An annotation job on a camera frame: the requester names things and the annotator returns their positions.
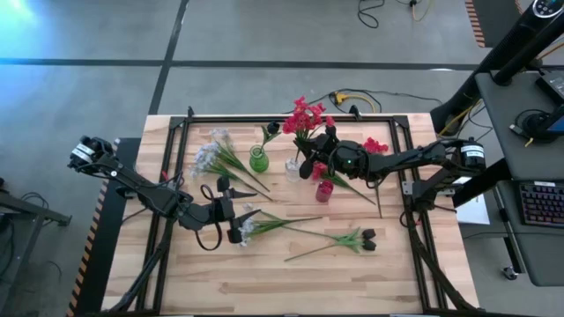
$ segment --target green vase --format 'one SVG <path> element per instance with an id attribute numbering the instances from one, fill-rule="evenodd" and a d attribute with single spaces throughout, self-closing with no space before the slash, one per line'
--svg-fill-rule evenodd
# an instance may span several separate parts
<path id="1" fill-rule="evenodd" d="M 264 148 L 260 145 L 253 145 L 253 147 L 250 148 L 250 168 L 257 173 L 262 173 L 268 168 L 268 163 L 268 157 L 264 152 Z"/>

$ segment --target desk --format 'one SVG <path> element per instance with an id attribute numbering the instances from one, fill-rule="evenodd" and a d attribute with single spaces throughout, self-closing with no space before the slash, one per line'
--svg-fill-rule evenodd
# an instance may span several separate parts
<path id="1" fill-rule="evenodd" d="M 409 114 L 414 145 L 434 141 L 428 114 Z M 137 157 L 137 171 L 157 181 L 165 149 L 170 116 L 149 116 Z M 245 164 L 249 148 L 262 140 L 261 123 L 224 123 L 234 139 L 237 155 Z M 211 129 L 218 124 L 191 123 L 186 162 L 188 172 L 194 155 L 209 143 Z M 376 122 L 338 122 L 338 136 L 363 142 L 369 136 L 389 144 L 390 128 Z M 345 248 L 331 248 L 293 262 L 284 259 L 328 244 L 325 239 L 300 232 L 277 230 L 251 241 L 246 248 L 224 242 L 213 252 L 197 246 L 193 232 L 174 227 L 167 279 L 161 313 L 178 314 L 281 314 L 281 313 L 419 313 L 419 291 L 407 231 L 399 224 L 403 210 L 399 181 L 393 173 L 381 185 L 382 209 L 354 193 L 336 188 L 329 204 L 317 203 L 314 181 L 289 183 L 284 161 L 295 155 L 293 137 L 281 135 L 266 146 L 271 164 L 257 177 L 271 189 L 276 200 L 269 203 L 259 196 L 234 201 L 241 214 L 242 205 L 255 207 L 284 218 L 320 216 L 322 219 L 297 227 L 325 233 L 349 232 L 361 226 L 375 228 L 378 248 L 373 253 L 352 254 Z M 175 153 L 171 168 L 174 168 Z M 437 171 L 436 166 L 420 168 L 421 178 Z M 202 183 L 215 184 L 216 176 L 187 179 L 182 190 L 198 203 L 205 200 L 199 192 Z M 375 192 L 363 181 L 349 183 L 375 199 Z M 244 187 L 234 183 L 240 191 Z M 449 199 L 438 204 L 449 206 Z M 141 209 L 139 202 L 127 203 L 124 216 Z M 455 287 L 473 305 L 478 305 L 456 215 L 443 210 L 429 213 L 439 262 Z M 128 220 L 121 228 L 109 273 L 103 308 L 109 308 L 127 291 L 141 269 L 151 214 L 146 212 Z M 204 228 L 205 244 L 215 243 L 215 229 Z M 155 278 L 149 283 L 152 290 Z M 149 291 L 148 305 L 152 301 Z"/>
<path id="2" fill-rule="evenodd" d="M 533 142 L 525 148 L 525 140 L 509 130 L 509 125 L 525 109 L 536 108 L 547 112 L 554 110 L 553 102 L 535 85 L 537 78 L 539 75 L 536 73 L 518 74 L 513 77 L 511 85 L 500 86 L 489 74 L 476 76 L 479 91 L 505 158 L 488 167 L 483 177 L 474 178 L 470 187 L 461 191 L 464 192 L 462 198 L 455 195 L 455 204 L 492 188 L 499 181 L 564 180 L 564 165 L 562 165 L 564 137 L 551 144 Z M 517 197 L 512 193 L 513 187 L 510 182 L 499 183 L 497 188 L 497 194 L 505 205 L 506 220 L 511 224 L 514 232 L 564 234 L 564 230 L 561 229 L 523 225 L 520 218 L 521 211 L 515 203 Z M 560 247 L 564 244 L 564 237 L 517 234 L 511 238 L 515 239 L 531 281 L 535 285 L 564 285 L 564 275 L 561 274 L 564 250 Z"/>

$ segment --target black keyboard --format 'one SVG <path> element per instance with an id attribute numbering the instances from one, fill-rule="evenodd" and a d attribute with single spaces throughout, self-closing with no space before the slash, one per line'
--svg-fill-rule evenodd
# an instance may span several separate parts
<path id="1" fill-rule="evenodd" d="M 564 227 L 564 186 L 520 183 L 519 191 L 526 225 Z"/>

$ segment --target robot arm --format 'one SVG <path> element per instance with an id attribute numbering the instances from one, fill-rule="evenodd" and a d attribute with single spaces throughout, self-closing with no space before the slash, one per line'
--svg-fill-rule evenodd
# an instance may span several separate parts
<path id="1" fill-rule="evenodd" d="M 438 192 L 451 186 L 461 176 L 475 176 L 486 169 L 484 148 L 470 140 L 440 140 L 425 147 L 391 155 L 370 154 L 354 141 L 338 140 L 336 129 L 328 127 L 324 134 L 305 142 L 294 141 L 306 161 L 300 167 L 300 177 L 307 179 L 313 164 L 323 162 L 329 173 L 338 171 L 350 179 L 360 178 L 369 188 L 377 186 L 388 174 L 405 169 L 437 165 L 442 169 L 428 180 L 404 185 L 416 210 L 430 210 Z"/>
<path id="2" fill-rule="evenodd" d="M 238 226 L 244 219 L 252 216 L 246 214 L 236 218 L 232 199 L 256 194 L 235 191 L 229 187 L 228 178 L 218 179 L 218 191 L 222 195 L 214 197 L 210 188 L 202 185 L 200 189 L 210 203 L 193 203 L 192 195 L 178 189 L 181 175 L 164 183 L 154 184 L 120 163 L 111 144 L 98 137 L 81 137 L 80 143 L 72 150 L 68 167 L 79 173 L 119 181 L 124 187 L 136 192 L 139 201 L 149 210 L 165 218 L 178 219 L 179 224 L 186 229 L 197 232 L 205 225 L 228 221 L 231 228 L 227 234 L 232 243 L 242 241 Z"/>

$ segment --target yellow cable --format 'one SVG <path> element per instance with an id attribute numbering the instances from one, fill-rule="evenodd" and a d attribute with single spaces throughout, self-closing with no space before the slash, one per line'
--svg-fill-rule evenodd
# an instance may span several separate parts
<path id="1" fill-rule="evenodd" d="M 364 100 L 364 101 L 366 101 L 367 103 L 369 103 L 370 106 L 372 107 L 372 113 L 373 113 L 373 114 L 376 113 L 376 107 L 374 106 L 374 103 L 372 103 L 372 101 L 370 101 L 370 99 L 368 99 L 368 98 L 366 98 L 366 97 L 364 97 L 364 96 L 360 96 L 360 95 L 348 95 L 346 98 L 347 98 L 347 99 L 348 99 L 348 98 L 356 98 L 356 99 Z"/>
<path id="2" fill-rule="evenodd" d="M 452 119 L 444 128 L 442 128 L 441 132 L 439 132 L 439 136 L 442 136 L 445 132 L 447 132 L 447 130 L 450 128 L 450 126 L 454 122 L 457 122 L 458 119 L 463 118 L 466 114 L 468 114 L 474 108 L 474 106 L 476 106 L 476 104 L 474 104 L 472 107 L 467 108 L 466 110 L 461 112 L 459 115 L 457 115 L 454 119 Z"/>
<path id="3" fill-rule="evenodd" d="M 360 95 L 347 95 L 347 94 L 344 94 L 342 92 L 335 92 L 335 102 L 336 102 L 337 106 L 340 106 L 345 100 L 347 100 L 349 98 L 356 98 L 356 99 L 366 101 L 372 107 L 372 112 L 376 114 L 376 107 L 375 107 L 374 103 L 372 102 L 372 100 L 370 100 L 370 99 L 368 99 L 364 96 L 360 96 Z"/>
<path id="4" fill-rule="evenodd" d="M 431 9 L 431 7 L 433 6 L 434 0 L 429 0 L 429 5 L 427 6 L 427 8 L 425 9 L 425 13 L 423 13 L 423 16 L 419 19 L 415 18 L 415 5 L 412 6 L 412 18 L 413 21 L 415 22 L 421 22 L 423 20 L 423 18 L 425 18 L 425 16 L 429 13 L 429 10 Z"/>

